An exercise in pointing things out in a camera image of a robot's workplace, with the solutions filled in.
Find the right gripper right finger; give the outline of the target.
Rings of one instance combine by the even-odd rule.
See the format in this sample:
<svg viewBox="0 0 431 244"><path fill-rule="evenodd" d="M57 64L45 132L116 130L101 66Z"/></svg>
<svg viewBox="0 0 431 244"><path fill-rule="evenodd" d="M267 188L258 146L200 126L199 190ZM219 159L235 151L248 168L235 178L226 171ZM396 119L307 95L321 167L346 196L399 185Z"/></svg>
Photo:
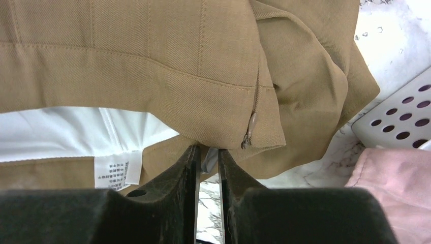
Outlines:
<svg viewBox="0 0 431 244"><path fill-rule="evenodd" d="M218 160L225 243L397 243L365 189L269 189L227 150Z"/></svg>

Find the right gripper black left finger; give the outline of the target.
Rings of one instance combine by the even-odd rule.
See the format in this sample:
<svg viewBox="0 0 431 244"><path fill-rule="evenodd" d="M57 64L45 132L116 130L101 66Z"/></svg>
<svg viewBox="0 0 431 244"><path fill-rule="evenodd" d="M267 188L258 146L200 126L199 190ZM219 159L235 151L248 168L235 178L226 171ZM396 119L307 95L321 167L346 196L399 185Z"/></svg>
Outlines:
<svg viewBox="0 0 431 244"><path fill-rule="evenodd" d="M195 243L201 150L129 192L1 192L1 243Z"/></svg>

